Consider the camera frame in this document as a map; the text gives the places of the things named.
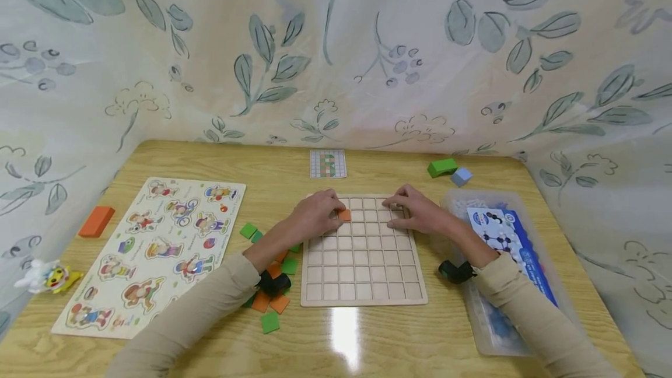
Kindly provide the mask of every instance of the beige sleeve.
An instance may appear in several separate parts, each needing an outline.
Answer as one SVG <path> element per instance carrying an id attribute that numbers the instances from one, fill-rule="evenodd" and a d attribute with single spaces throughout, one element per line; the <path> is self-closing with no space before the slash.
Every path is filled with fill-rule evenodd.
<path id="1" fill-rule="evenodd" d="M 499 307 L 552 377 L 620 377 L 592 342 L 519 271 L 508 254 L 474 268 L 478 290 Z"/>
<path id="2" fill-rule="evenodd" d="M 130 340 L 112 359 L 105 377 L 166 377 L 178 356 L 251 298 L 259 280 L 242 253 L 226 258 Z"/>

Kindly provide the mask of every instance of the orange tile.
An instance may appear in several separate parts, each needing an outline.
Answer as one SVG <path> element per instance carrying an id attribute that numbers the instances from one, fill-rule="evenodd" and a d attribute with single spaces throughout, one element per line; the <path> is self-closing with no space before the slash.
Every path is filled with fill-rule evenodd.
<path id="1" fill-rule="evenodd" d="M 257 292 L 257 297 L 254 299 L 254 302 L 252 303 L 251 308 L 256 309 L 258 312 L 266 312 L 266 308 L 268 308 L 268 303 L 271 301 L 271 298 L 269 298 L 268 295 L 266 295 L 264 292 Z"/>
<path id="2" fill-rule="evenodd" d="M 281 314 L 285 308 L 290 304 L 290 299 L 285 295 L 278 295 L 277 297 L 271 299 L 271 308 L 275 309 L 275 312 Z"/>
<path id="3" fill-rule="evenodd" d="M 91 215 L 79 230 L 79 235 L 84 238 L 98 238 L 110 222 L 112 215 L 114 215 L 114 209 L 109 206 L 94 207 Z"/>
<path id="4" fill-rule="evenodd" d="M 338 217 L 343 222 L 350 222 L 350 210 L 346 209 L 338 213 Z"/>
<path id="5" fill-rule="evenodd" d="M 288 252 L 289 250 L 284 250 L 282 253 L 278 254 L 278 256 L 275 258 L 275 261 L 277 261 L 278 263 L 282 263 L 285 257 L 287 256 Z"/>
<path id="6" fill-rule="evenodd" d="M 282 267 L 280 267 L 278 263 L 271 264 L 269 267 L 266 268 L 266 270 L 273 279 L 280 276 L 280 274 L 282 273 Z"/>

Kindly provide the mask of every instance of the person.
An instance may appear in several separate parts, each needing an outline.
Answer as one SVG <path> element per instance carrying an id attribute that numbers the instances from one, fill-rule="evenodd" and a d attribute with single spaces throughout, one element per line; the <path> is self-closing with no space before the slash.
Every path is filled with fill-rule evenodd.
<path id="1" fill-rule="evenodd" d="M 591 341 L 518 270 L 511 257 L 487 246 L 467 223 L 410 185 L 399 188 L 383 205 L 402 206 L 410 212 L 407 219 L 390 220 L 390 228 L 445 236 L 460 249 L 477 273 L 472 280 L 478 289 L 509 317 L 553 377 L 619 376 Z M 247 250 L 227 258 L 130 340 L 111 361 L 106 377 L 165 377 L 181 353 L 251 298 L 261 272 L 279 253 L 340 227 L 343 222 L 330 215 L 344 209 L 333 190 L 301 200 L 288 218 Z"/>

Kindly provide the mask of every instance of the fabric backdrop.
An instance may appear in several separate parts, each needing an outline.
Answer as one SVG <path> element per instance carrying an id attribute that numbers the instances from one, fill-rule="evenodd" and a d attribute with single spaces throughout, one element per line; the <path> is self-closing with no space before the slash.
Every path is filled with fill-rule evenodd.
<path id="1" fill-rule="evenodd" d="M 526 163 L 671 378 L 671 3 L 2 0 L 0 335 L 146 139 L 468 153 Z"/>

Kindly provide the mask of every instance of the right hand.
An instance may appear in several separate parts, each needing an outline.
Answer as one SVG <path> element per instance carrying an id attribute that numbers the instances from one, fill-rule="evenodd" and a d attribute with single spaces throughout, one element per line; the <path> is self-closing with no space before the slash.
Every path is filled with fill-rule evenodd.
<path id="1" fill-rule="evenodd" d="M 462 220 L 443 210 L 410 184 L 402 186 L 394 193 L 394 196 L 382 202 L 385 207 L 393 204 L 405 207 L 411 217 L 392 219 L 387 223 L 389 228 L 415 229 L 422 233 L 455 237 L 465 227 L 468 227 Z"/>

